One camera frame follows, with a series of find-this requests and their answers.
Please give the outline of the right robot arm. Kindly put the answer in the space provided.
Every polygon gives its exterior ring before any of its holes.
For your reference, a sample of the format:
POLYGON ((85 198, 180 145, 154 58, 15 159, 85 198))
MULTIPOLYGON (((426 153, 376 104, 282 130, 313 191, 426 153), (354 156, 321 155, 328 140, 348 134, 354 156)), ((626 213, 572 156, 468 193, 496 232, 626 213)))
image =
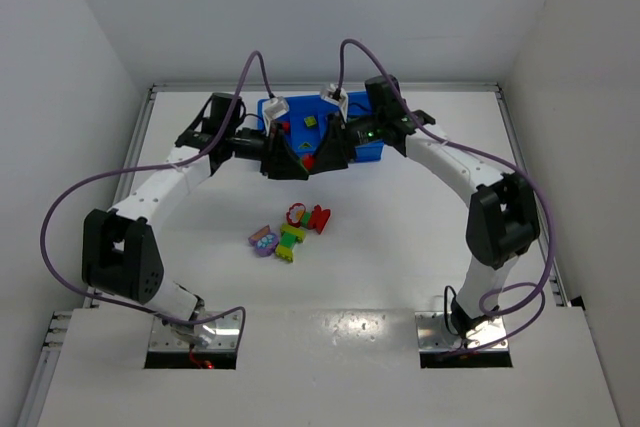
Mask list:
POLYGON ((404 109, 396 78, 370 78, 365 89, 370 110, 357 118, 348 115, 344 89, 330 84, 321 90, 321 100, 338 110, 328 116, 324 137, 303 164, 312 175, 345 169, 357 147, 381 141, 454 191, 468 209, 465 240, 471 262, 445 326, 464 339, 494 317, 512 265, 539 236, 534 190, 521 174, 502 172, 455 148, 429 114, 404 109))

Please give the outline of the red small lego brick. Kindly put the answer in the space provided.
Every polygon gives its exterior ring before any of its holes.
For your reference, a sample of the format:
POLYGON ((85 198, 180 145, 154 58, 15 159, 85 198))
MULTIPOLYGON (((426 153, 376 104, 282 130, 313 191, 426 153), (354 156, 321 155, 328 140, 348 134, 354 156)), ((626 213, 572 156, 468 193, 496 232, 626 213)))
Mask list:
POLYGON ((307 154, 305 156, 302 157, 302 159, 304 160, 305 164, 306 164, 306 169, 308 171, 311 171, 313 168, 313 165, 315 163, 315 158, 313 155, 311 154, 307 154))

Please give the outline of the red flower lego brick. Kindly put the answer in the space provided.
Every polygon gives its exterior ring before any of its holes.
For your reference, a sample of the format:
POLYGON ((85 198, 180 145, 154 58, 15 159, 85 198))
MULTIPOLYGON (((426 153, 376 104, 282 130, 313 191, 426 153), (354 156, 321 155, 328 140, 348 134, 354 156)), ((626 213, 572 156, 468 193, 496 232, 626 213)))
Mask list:
POLYGON ((293 226, 299 227, 302 222, 302 218, 306 213, 306 206, 303 203, 292 204, 286 212, 286 222, 293 226))

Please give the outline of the red crown lego piece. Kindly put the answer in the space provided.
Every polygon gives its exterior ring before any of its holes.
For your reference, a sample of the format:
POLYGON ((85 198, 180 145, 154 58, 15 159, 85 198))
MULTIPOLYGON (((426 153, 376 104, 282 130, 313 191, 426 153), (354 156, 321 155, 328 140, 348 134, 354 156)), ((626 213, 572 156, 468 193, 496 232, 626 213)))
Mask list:
POLYGON ((315 230, 317 234, 321 235, 331 217, 331 210, 323 208, 320 205, 315 205, 311 211, 307 227, 310 230, 315 230))

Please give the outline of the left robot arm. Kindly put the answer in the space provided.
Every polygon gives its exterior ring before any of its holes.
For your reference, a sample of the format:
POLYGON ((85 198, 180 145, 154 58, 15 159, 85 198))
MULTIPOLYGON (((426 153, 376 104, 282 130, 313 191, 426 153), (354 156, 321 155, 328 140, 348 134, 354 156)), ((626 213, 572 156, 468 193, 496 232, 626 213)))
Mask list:
POLYGON ((156 232, 170 214, 228 160, 256 160, 271 177, 305 180, 308 171, 290 147, 286 125, 263 119, 245 128, 244 103, 214 93, 178 136, 166 160, 128 197, 84 220, 82 279, 134 308, 180 329, 208 323, 203 300, 167 276, 156 232))

